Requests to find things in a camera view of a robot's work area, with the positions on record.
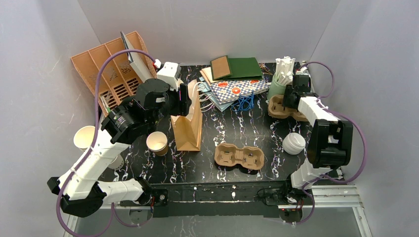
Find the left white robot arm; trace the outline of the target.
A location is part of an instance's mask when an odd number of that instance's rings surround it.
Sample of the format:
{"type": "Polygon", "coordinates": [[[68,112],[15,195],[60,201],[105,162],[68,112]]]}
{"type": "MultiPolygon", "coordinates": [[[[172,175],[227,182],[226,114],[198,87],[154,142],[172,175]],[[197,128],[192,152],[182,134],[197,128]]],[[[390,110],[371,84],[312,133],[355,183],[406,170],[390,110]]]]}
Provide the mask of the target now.
{"type": "Polygon", "coordinates": [[[185,116],[190,105],[185,83],[177,90],[160,79],[141,83],[135,95],[108,113],[95,132],[92,147],[64,175],[48,180],[51,192],[58,196],[57,214],[87,217],[104,204],[149,199],[153,189],[141,177],[118,182],[103,182],[99,177],[138,137],[154,132],[160,118],[185,116]]]}

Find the kraft paper takeout bag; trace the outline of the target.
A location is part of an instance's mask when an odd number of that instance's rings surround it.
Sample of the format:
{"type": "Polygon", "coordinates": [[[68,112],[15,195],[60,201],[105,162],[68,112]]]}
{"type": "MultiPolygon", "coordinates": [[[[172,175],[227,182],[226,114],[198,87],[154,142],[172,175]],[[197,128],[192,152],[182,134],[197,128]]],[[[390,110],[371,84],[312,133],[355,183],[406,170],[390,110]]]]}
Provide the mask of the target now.
{"type": "Polygon", "coordinates": [[[171,125],[177,151],[200,151],[203,113],[197,81],[188,83],[188,95],[192,101],[187,116],[171,116],[171,125]]]}

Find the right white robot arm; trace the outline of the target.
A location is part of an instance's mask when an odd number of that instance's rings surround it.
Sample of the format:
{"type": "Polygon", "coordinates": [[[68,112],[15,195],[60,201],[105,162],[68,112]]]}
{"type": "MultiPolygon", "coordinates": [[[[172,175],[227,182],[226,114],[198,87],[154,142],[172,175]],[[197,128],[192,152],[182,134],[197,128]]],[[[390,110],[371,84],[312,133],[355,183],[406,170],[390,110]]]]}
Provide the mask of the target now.
{"type": "Polygon", "coordinates": [[[309,189],[316,178],[348,165],[351,156],[353,125],[327,112],[319,96],[311,91],[307,74],[295,75],[287,85],[283,105],[295,109],[306,117],[312,126],[303,165],[291,174],[294,189],[309,189]]]}

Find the single pulp cup carrier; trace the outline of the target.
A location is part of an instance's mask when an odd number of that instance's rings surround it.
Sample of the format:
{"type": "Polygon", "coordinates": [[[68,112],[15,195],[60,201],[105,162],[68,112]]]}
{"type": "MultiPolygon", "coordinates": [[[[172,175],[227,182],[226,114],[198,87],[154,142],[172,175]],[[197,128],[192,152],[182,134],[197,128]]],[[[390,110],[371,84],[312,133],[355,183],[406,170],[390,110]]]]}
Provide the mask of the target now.
{"type": "Polygon", "coordinates": [[[238,148],[234,144],[221,143],[215,148],[214,161],[220,166],[240,165],[250,170],[261,170],[264,166],[264,152],[258,147],[238,148]]]}

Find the stack of pulp cup carriers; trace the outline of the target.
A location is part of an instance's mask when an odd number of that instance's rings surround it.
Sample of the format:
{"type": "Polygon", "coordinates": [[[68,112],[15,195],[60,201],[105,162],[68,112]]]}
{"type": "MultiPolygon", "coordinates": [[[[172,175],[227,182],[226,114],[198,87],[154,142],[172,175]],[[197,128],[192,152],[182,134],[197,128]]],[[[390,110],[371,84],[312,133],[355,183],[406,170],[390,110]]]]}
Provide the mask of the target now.
{"type": "Polygon", "coordinates": [[[294,118],[296,121],[308,121],[305,115],[296,109],[283,106],[283,95],[274,95],[270,98],[268,104],[268,114],[276,119],[294,118]]]}

